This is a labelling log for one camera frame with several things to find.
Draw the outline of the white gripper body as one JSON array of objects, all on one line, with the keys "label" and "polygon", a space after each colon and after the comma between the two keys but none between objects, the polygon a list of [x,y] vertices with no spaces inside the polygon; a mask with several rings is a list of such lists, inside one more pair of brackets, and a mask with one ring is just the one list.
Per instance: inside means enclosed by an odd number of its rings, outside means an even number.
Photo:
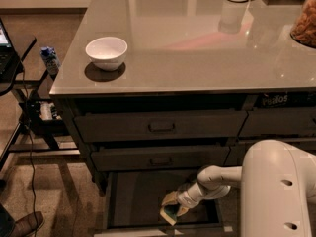
[{"label": "white gripper body", "polygon": [[176,191],[178,204],[188,209],[198,206],[204,196],[204,187],[198,182],[184,183]]}]

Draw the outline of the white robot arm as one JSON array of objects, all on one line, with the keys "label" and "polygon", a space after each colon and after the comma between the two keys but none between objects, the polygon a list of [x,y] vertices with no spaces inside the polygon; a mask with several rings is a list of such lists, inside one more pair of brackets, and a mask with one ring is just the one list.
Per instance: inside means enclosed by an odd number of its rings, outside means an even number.
[{"label": "white robot arm", "polygon": [[243,164],[209,165],[165,195],[160,215],[174,225],[203,200],[241,192],[240,237],[312,237],[308,205],[316,198],[316,156],[277,140],[255,143]]}]

